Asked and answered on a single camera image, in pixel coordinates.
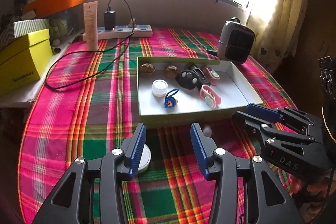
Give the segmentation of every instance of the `blue gripper pad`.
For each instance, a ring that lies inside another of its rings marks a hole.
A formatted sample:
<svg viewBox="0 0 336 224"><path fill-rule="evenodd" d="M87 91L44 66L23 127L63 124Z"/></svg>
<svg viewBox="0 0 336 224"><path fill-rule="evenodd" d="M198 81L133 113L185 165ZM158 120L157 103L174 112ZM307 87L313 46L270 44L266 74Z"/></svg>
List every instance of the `blue gripper pad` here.
<svg viewBox="0 0 336 224"><path fill-rule="evenodd" d="M197 164L199 167L199 170L201 172L201 174L203 175L203 177L205 179L208 178L209 176L209 168L208 168L208 164L207 164L207 156L205 153L205 149L203 147L203 144L200 140L200 137L198 135L198 132L196 130L195 125L192 125L190 128L190 138L191 138L191 143L193 145L193 149L194 149L194 153L196 156L196 160L197 160Z"/></svg>
<svg viewBox="0 0 336 224"><path fill-rule="evenodd" d="M282 121L280 114L276 110L262 107L256 104L248 104L246 107L246 113L270 123L277 123Z"/></svg>
<svg viewBox="0 0 336 224"><path fill-rule="evenodd" d="M133 179L138 173L145 142L146 127L143 124L139 123L134 131L129 146L125 151L125 157L127 158L125 159L125 163L127 162L127 166L129 167L128 174L130 175L131 179Z"/></svg>

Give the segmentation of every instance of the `blue cord loop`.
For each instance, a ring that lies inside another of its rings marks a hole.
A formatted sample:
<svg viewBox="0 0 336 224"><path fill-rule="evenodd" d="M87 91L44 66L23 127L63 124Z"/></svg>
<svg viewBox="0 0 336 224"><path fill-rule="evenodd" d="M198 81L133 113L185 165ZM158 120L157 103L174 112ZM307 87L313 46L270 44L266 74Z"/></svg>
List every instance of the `blue cord loop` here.
<svg viewBox="0 0 336 224"><path fill-rule="evenodd" d="M165 108L175 107L177 104L177 100L173 97L176 93L178 93L179 89L173 89L166 94L165 97Z"/></svg>

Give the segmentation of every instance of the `yellow box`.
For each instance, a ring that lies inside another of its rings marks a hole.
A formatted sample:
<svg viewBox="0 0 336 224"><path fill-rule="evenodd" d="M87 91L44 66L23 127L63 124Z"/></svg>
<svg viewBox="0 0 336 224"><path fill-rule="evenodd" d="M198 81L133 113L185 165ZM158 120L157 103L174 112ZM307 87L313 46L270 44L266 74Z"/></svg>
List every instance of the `yellow box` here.
<svg viewBox="0 0 336 224"><path fill-rule="evenodd" d="M53 52L49 29L28 33L0 51L0 95L41 78Z"/></svg>

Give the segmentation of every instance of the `tablecloth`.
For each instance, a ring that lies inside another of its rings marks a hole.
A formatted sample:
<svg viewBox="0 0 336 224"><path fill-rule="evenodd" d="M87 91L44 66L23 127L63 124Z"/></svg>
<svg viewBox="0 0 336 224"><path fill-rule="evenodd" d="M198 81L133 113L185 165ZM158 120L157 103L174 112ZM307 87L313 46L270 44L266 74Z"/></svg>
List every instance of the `tablecloth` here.
<svg viewBox="0 0 336 224"><path fill-rule="evenodd" d="M24 131L18 164L21 211L31 223L44 199L78 156L88 160L104 156L132 136L138 121L137 57L209 58L205 48L217 49L219 37L202 32L154 28L151 38L132 38L125 54L107 71L54 92L43 87ZM104 50L115 39L99 41ZM76 53L55 66L51 85L64 85L104 68L124 50L122 43L103 54ZM68 52L86 50L73 43ZM266 107L293 106L286 92L253 58L238 66ZM210 123L213 138L235 156L251 158L260 152L255 136L235 128L230 120ZM200 174L190 142L190 125L147 130L152 152L150 168L122 184L130 224L207 223L214 182ZM291 178L271 166L291 194ZM238 181L238 216L244 211L242 181ZM94 219L99 223L98 183L94 193Z"/></svg>

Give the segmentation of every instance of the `tube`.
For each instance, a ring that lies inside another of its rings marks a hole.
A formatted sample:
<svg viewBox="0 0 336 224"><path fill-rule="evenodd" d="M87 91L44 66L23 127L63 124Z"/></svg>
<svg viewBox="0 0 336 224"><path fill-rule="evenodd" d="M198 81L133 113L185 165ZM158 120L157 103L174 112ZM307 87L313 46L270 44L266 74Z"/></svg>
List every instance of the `tube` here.
<svg viewBox="0 0 336 224"><path fill-rule="evenodd" d="M87 2L83 4L85 36L88 51L98 51L98 27L97 9L98 2Z"/></svg>

